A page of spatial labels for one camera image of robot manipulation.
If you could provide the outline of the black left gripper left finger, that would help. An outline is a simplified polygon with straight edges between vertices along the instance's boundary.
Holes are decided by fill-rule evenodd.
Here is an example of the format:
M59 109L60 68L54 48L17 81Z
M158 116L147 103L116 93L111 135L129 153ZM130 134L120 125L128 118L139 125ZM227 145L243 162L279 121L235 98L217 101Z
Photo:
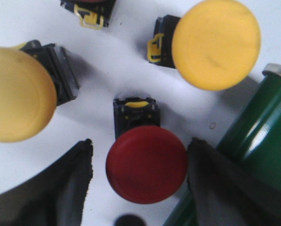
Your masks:
M93 176L90 139L52 165L0 194L0 226L79 226Z

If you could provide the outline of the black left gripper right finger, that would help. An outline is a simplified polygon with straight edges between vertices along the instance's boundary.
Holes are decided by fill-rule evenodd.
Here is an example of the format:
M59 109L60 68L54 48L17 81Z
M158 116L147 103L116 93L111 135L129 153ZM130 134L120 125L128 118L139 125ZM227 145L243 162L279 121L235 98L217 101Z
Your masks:
M205 140L187 148L188 182L201 226L281 226L281 192L246 173Z

